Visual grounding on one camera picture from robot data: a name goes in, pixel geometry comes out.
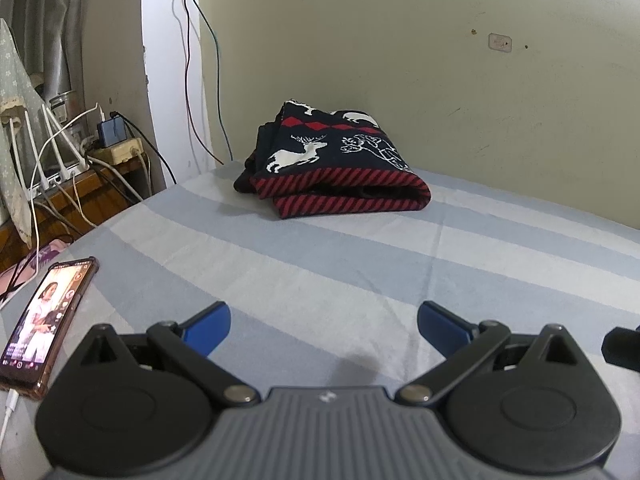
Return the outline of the navy reindeer pattern sweater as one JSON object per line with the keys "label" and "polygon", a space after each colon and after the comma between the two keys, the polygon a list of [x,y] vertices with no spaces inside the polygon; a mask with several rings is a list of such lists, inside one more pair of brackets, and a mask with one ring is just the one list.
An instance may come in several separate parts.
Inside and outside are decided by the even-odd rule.
{"label": "navy reindeer pattern sweater", "polygon": [[271,200],[282,219],[421,210],[431,201],[430,188],[372,116],[295,100],[258,128],[234,189]]}

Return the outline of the smartphone in brown case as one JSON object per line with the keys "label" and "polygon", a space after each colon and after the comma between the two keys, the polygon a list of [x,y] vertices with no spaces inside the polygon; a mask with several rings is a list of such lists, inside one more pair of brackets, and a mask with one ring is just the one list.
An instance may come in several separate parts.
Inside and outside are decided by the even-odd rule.
{"label": "smartphone in brown case", "polygon": [[94,257],[49,266],[1,353],[3,390],[43,398],[70,323],[98,269]]}

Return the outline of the pink paper sheet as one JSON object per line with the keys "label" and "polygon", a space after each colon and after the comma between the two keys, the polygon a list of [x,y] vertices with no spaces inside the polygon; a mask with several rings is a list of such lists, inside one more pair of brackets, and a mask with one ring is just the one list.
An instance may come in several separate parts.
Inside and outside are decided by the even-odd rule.
{"label": "pink paper sheet", "polygon": [[25,256],[14,266],[1,272],[1,305],[4,306],[23,285],[28,283],[43,266],[47,266],[58,255],[66,251],[70,246],[67,240],[56,238],[41,247],[38,252],[34,250]]}

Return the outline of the wooden side table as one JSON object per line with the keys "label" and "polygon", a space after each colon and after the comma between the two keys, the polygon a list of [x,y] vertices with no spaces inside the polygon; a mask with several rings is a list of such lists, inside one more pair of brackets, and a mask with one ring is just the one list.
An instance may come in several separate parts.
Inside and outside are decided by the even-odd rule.
{"label": "wooden side table", "polygon": [[65,182],[62,191],[54,188],[49,199],[35,200],[40,242],[45,245],[55,238],[66,242],[78,240],[96,226],[111,219],[140,200],[134,196],[133,180],[142,176],[140,162],[123,162],[117,166],[124,176],[100,165],[80,174],[73,185]]}

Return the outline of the blue striped bed sheet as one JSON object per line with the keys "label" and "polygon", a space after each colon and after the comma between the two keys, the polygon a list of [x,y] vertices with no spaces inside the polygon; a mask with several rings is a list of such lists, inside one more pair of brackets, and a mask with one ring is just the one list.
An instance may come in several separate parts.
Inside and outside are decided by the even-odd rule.
{"label": "blue striped bed sheet", "polygon": [[99,271],[63,356],[96,323],[141,333],[222,300],[232,326],[213,360],[256,389],[395,389],[438,362],[416,329],[425,300],[517,333],[558,323],[622,412],[608,470],[638,477],[639,377],[601,354],[607,332],[639,323],[637,230],[431,172],[419,211],[282,220],[235,191],[241,169],[172,186],[66,250]]}

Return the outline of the white wifi router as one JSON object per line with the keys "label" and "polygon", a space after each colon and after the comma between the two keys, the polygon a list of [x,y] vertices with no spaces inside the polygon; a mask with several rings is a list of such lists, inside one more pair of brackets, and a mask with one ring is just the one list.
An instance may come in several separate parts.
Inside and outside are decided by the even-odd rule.
{"label": "white wifi router", "polygon": [[88,168],[84,161],[85,140],[89,136],[87,119],[97,110],[94,106],[72,115],[65,105],[52,107],[43,102],[37,119],[43,140],[35,150],[35,168],[27,173],[30,177],[28,198]]}

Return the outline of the beige power strip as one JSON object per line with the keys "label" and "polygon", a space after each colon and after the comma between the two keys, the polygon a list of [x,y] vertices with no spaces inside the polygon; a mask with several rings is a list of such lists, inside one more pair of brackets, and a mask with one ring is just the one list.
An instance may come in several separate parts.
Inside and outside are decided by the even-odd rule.
{"label": "beige power strip", "polygon": [[95,159],[102,160],[111,166],[117,166],[131,159],[137,159],[144,154],[140,139],[133,138],[113,144],[107,148],[97,148],[89,153]]}

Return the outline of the blue charger box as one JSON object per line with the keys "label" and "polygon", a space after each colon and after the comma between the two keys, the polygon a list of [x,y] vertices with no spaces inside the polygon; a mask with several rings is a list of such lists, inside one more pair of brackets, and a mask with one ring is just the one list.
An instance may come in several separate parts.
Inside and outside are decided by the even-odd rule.
{"label": "blue charger box", "polygon": [[125,122],[122,116],[115,115],[98,125],[98,136],[102,148],[110,148],[127,140]]}

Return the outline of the grey curtain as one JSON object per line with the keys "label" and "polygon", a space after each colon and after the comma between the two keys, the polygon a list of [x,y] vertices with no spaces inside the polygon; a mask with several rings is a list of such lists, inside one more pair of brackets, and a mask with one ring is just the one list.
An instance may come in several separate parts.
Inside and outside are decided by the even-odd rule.
{"label": "grey curtain", "polygon": [[29,75],[42,77],[43,97],[73,90],[84,94],[82,29],[87,0],[1,0],[1,17],[9,25]]}

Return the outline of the white wall socket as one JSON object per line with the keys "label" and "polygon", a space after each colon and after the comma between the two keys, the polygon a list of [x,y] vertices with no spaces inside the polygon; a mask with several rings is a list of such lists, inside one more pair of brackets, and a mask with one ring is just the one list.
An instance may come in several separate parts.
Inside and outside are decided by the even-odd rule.
{"label": "white wall socket", "polygon": [[510,53],[513,49],[512,39],[509,36],[491,32],[488,35],[488,48],[498,52]]}

